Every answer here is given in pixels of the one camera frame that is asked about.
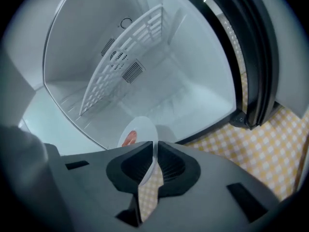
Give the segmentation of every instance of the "refrigerator door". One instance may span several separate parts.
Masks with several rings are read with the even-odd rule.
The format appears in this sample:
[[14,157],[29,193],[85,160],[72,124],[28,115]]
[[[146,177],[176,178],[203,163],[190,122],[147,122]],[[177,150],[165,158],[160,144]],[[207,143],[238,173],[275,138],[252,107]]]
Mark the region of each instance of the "refrigerator door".
[[274,26],[279,51],[276,101],[302,118],[309,105],[309,42],[285,0],[263,0]]
[[[206,10],[198,7],[198,0],[190,1],[200,11]],[[222,11],[233,28],[229,34],[237,36],[248,78],[248,109],[245,118],[241,120],[244,121],[243,125],[240,123],[239,126],[253,129],[271,113],[275,105],[279,55],[273,23],[262,0],[204,0],[204,2],[205,7],[208,7],[207,5],[213,7],[214,15],[218,16]]]

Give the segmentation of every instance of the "gray plastic surface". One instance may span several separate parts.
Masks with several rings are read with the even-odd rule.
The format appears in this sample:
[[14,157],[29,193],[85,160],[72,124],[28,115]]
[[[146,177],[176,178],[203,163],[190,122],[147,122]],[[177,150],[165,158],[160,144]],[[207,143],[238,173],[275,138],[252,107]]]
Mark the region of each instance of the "gray plastic surface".
[[170,144],[194,157],[201,167],[197,183],[184,195],[162,198],[141,228],[146,231],[237,231],[249,222],[226,186],[240,182],[266,209],[279,203],[260,181],[222,157]]
[[[74,231],[135,231],[135,228],[114,217],[118,211],[128,209],[127,204],[132,195],[117,191],[100,170],[104,165],[107,165],[110,159],[141,144],[63,158],[60,157],[56,147],[47,149],[54,180],[69,211]],[[90,164],[81,167],[80,170],[67,170],[65,163],[81,159]],[[90,167],[90,169],[86,169],[84,174],[82,168],[85,170],[86,167]]]
[[0,166],[17,198],[52,230],[73,231],[43,143],[17,127],[0,126],[0,135]]

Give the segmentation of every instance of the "checkered pattern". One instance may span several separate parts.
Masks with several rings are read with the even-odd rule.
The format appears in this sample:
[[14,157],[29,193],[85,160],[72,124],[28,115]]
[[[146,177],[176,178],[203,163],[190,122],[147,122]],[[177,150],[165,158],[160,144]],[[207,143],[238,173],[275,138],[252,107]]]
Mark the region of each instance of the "checkered pattern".
[[[246,73],[241,76],[244,110],[247,109]],[[280,200],[295,190],[308,146],[309,112],[301,120],[291,111],[281,108],[268,122],[254,130],[231,125],[204,135],[187,146],[225,157],[265,183]],[[158,169],[141,188],[140,211],[143,221],[157,205],[157,190],[163,184]]]
[[157,205],[158,189],[163,185],[163,175],[159,165],[145,185],[139,187],[140,216],[145,221]]

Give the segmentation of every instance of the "air vent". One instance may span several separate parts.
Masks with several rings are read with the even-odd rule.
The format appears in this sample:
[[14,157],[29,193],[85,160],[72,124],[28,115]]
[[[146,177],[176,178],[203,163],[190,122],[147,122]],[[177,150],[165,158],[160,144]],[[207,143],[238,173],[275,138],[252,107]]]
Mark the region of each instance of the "air vent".
[[136,60],[122,77],[131,84],[144,70],[145,68]]
[[103,50],[101,51],[102,57],[105,55],[105,53],[108,51],[108,49],[112,46],[112,44],[115,42],[115,39],[110,39],[106,45],[104,46]]
[[[113,52],[112,55],[110,56],[110,60],[112,60],[112,58],[114,57],[114,55],[116,54],[117,52]],[[116,61],[123,55],[123,53],[120,53],[119,56],[116,58]],[[125,55],[121,61],[124,61],[125,59],[127,58],[127,55]],[[116,64],[114,70],[117,70],[118,67],[119,69],[121,69],[122,67],[124,66],[124,63],[123,64]]]

